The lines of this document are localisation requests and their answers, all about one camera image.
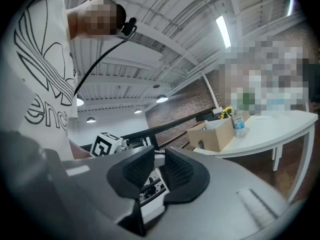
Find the white wall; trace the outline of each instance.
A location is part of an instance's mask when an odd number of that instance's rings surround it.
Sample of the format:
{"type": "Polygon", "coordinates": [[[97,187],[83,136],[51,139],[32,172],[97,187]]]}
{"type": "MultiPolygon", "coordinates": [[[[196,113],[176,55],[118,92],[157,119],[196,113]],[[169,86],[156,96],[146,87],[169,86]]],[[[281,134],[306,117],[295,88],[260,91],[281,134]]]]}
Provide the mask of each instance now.
{"type": "Polygon", "coordinates": [[[135,114],[127,108],[92,111],[96,122],[87,123],[88,112],[78,112],[78,119],[70,119],[68,137],[79,146],[92,144],[98,133],[121,137],[148,129],[145,113],[135,114]]]}

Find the table leg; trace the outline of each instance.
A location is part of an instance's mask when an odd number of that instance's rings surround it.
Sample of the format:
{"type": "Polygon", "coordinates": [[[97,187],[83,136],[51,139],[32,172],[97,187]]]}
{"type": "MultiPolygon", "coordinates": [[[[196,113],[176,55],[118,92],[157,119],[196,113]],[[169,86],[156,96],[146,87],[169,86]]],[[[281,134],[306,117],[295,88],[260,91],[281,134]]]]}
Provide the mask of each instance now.
{"type": "Polygon", "coordinates": [[[274,172],[278,169],[279,159],[282,157],[282,147],[283,146],[280,145],[274,148],[275,156],[274,156],[273,168],[272,168],[274,172]]]}
{"type": "Polygon", "coordinates": [[[314,140],[315,140],[315,124],[310,126],[309,132],[304,136],[302,157],[300,160],[299,168],[294,178],[291,190],[288,194],[289,202],[291,202],[294,199],[296,193],[298,192],[302,184],[302,181],[304,180],[304,177],[306,175],[306,172],[309,166],[312,149],[314,147],[314,140]]]}
{"type": "Polygon", "coordinates": [[[275,160],[276,157],[276,148],[272,149],[272,160],[275,160]]]}

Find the plastic bottle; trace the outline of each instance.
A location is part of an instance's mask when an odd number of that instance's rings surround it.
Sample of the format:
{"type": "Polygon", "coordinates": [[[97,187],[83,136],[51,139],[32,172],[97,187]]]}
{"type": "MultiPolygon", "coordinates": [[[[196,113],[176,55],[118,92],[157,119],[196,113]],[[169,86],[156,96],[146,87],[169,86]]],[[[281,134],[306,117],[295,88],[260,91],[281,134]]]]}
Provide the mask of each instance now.
{"type": "Polygon", "coordinates": [[[117,146],[115,149],[116,153],[128,150],[127,141],[125,139],[122,140],[121,145],[117,146]]]}
{"type": "Polygon", "coordinates": [[[232,119],[235,126],[235,136],[239,139],[246,137],[245,121],[241,111],[236,107],[232,108],[232,119]]]}
{"type": "Polygon", "coordinates": [[[132,150],[132,145],[130,144],[130,140],[126,139],[125,143],[126,143],[126,146],[127,146],[127,150],[132,150]]]}

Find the gray plastic surface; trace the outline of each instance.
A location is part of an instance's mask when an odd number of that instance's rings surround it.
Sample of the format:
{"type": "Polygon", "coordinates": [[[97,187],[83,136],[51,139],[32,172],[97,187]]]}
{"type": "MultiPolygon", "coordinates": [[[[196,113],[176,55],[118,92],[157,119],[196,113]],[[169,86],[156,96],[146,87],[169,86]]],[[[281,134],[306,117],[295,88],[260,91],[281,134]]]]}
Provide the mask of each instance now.
{"type": "Polygon", "coordinates": [[[231,161],[175,148],[201,162],[210,173],[206,190],[193,202],[168,205],[160,221],[147,234],[149,239],[224,239],[239,240],[260,231],[250,212],[237,196],[252,189],[281,216],[288,202],[270,185],[231,161]]]}
{"type": "Polygon", "coordinates": [[[108,170],[116,163],[133,156],[145,149],[137,147],[120,153],[104,155],[89,159],[63,161],[66,170],[81,166],[88,166],[89,171],[70,176],[82,193],[105,213],[113,222],[118,223],[132,213],[135,201],[116,194],[107,181],[108,170]]]}
{"type": "Polygon", "coordinates": [[[245,240],[269,240],[278,237],[294,220],[301,208],[305,204],[304,200],[292,204],[277,220],[260,230],[259,232],[245,238],[245,240]]]}
{"type": "Polygon", "coordinates": [[[115,224],[97,206],[94,200],[85,195],[84,191],[67,175],[57,152],[46,149],[45,153],[49,164],[50,177],[73,226],[74,237],[71,239],[140,239],[135,234],[115,224]]]}
{"type": "Polygon", "coordinates": [[[0,131],[0,145],[1,180],[16,205],[52,237],[71,239],[73,223],[49,179],[51,172],[45,151],[36,141],[18,132],[0,131]]]}

